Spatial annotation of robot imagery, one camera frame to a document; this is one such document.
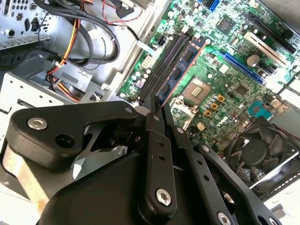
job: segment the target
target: bolt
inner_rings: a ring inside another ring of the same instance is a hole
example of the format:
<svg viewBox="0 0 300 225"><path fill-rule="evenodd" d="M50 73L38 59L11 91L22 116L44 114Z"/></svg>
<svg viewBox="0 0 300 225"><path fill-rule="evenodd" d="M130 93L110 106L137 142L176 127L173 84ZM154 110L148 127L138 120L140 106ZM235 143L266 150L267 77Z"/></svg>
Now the bolt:
<svg viewBox="0 0 300 225"><path fill-rule="evenodd" d="M156 198L164 206L169 206L171 204L171 196L166 190L158 189L156 191Z"/></svg>
<svg viewBox="0 0 300 225"><path fill-rule="evenodd" d="M157 117L156 115L153 115L154 119L156 119L157 121L159 121L159 117Z"/></svg>
<svg viewBox="0 0 300 225"><path fill-rule="evenodd" d="M35 130L45 130L48 126L47 122L42 118L31 118L27 124L30 128Z"/></svg>
<svg viewBox="0 0 300 225"><path fill-rule="evenodd" d="M125 110L129 113L132 113L132 109L131 108L128 108L128 107L125 107Z"/></svg>
<svg viewBox="0 0 300 225"><path fill-rule="evenodd" d="M209 152L209 148L207 148L206 146L202 146L202 148L204 149L204 151Z"/></svg>
<svg viewBox="0 0 300 225"><path fill-rule="evenodd" d="M272 223L272 225L278 225L278 223L273 218L270 217L269 220Z"/></svg>
<svg viewBox="0 0 300 225"><path fill-rule="evenodd" d="M181 127L178 127L177 130L178 130L178 132L181 133L181 134L184 133L184 130L183 130Z"/></svg>
<svg viewBox="0 0 300 225"><path fill-rule="evenodd" d="M217 217L222 225L231 225L230 220L224 213L219 212L217 214Z"/></svg>

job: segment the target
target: green circuit board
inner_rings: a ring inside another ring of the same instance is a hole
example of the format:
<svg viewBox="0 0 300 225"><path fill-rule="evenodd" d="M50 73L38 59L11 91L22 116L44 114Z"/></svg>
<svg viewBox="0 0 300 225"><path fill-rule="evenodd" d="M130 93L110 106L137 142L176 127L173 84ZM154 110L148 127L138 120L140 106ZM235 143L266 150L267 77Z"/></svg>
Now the green circuit board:
<svg viewBox="0 0 300 225"><path fill-rule="evenodd" d="M288 52L264 35L245 15L258 18L278 36L285 37L295 52ZM168 99L174 122L188 135L216 145L221 151L253 118L262 115L269 119L288 107L275 97L300 70L300 39L291 35L290 29L264 5L253 0L222 0L214 12L205 6L204 0L174 0L149 43L157 54L142 54L119 92L121 98L140 104L141 90L153 76L152 71L163 59L173 38L186 28L197 38L208 40ZM255 35L265 43L284 65L250 43L246 34ZM265 83L258 83L228 61L225 53L261 76ZM268 74L260 64L275 68L275 72Z"/></svg>

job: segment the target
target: cooling fan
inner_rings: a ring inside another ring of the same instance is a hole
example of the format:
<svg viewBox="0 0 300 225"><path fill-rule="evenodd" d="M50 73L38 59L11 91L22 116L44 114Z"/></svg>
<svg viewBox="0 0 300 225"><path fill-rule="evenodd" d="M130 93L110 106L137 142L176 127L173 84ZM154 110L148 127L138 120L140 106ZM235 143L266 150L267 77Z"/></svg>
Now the cooling fan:
<svg viewBox="0 0 300 225"><path fill-rule="evenodd" d="M265 118L259 117L231 142L224 154L231 169L249 187L259 184L252 190L264 195L290 174L292 163L297 163L296 168L300 169L298 160L291 162L297 152L285 135ZM258 182L265 176L267 179Z"/></svg>

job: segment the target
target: pci slot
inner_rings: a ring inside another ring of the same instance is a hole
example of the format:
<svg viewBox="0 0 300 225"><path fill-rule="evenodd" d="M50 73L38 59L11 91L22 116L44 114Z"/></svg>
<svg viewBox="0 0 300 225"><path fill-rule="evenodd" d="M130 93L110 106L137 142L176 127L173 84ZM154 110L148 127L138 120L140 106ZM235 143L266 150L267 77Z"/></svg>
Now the pci slot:
<svg viewBox="0 0 300 225"><path fill-rule="evenodd" d="M255 34L251 32L247 32L244 35L244 38L253 44L256 48L258 48L260 51L262 51L264 54L266 54L270 59L274 60L276 63L281 65L282 67L287 67L288 62L283 59L277 52L275 52L273 49L271 49L269 46L267 46L261 39L259 39Z"/></svg>
<svg viewBox="0 0 300 225"><path fill-rule="evenodd" d="M254 79L256 82L258 82L261 85L264 85L266 83L266 80L259 76L257 73L253 72L251 69L249 69L247 66L245 66L243 63L239 62L236 58L234 58L229 53L221 53L217 51L219 55L221 55L225 60L233 64L236 68L240 69L242 72L244 72L246 75L250 76L252 79Z"/></svg>
<svg viewBox="0 0 300 225"><path fill-rule="evenodd" d="M188 70L192 67L193 63L196 61L205 46L206 42L204 38L194 38L188 45L176 66L171 70L170 74L167 76L165 82L156 94L159 97L162 106L164 106L167 100L171 97L173 91L176 89L177 85Z"/></svg>
<svg viewBox="0 0 300 225"><path fill-rule="evenodd" d="M140 99L144 100L149 94L156 93L165 79L175 66L178 58L181 56L183 48L189 43L191 37L190 33L182 33L178 35L172 42L168 51L165 53L161 62L156 66L152 72L150 79L140 92Z"/></svg>
<svg viewBox="0 0 300 225"><path fill-rule="evenodd" d="M255 15L248 15L246 14L245 17L257 28L261 29L266 35L273 39L279 46L284 48L291 54L296 52L296 49L287 41L281 39L278 34L276 34L268 25L262 22L257 16Z"/></svg>

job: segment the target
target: black wire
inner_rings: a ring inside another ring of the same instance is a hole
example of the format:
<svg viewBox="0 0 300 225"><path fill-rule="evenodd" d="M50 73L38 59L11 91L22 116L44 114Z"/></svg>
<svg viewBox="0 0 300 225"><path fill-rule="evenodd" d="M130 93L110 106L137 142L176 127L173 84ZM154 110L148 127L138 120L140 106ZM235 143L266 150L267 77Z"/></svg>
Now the black wire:
<svg viewBox="0 0 300 225"><path fill-rule="evenodd" d="M103 58L102 58L102 60L98 63L98 65L95 67L95 68L93 68L93 69L87 69L87 68L84 68L85 70L89 70L89 71L92 71L92 70L95 70L95 69L97 69L100 65L101 65L101 63L102 63L102 61L104 60L104 58L106 57L106 43L105 43L105 41L104 41L104 38L102 37L101 38L102 39L102 41L103 41L103 44L104 44L104 56L103 56Z"/></svg>

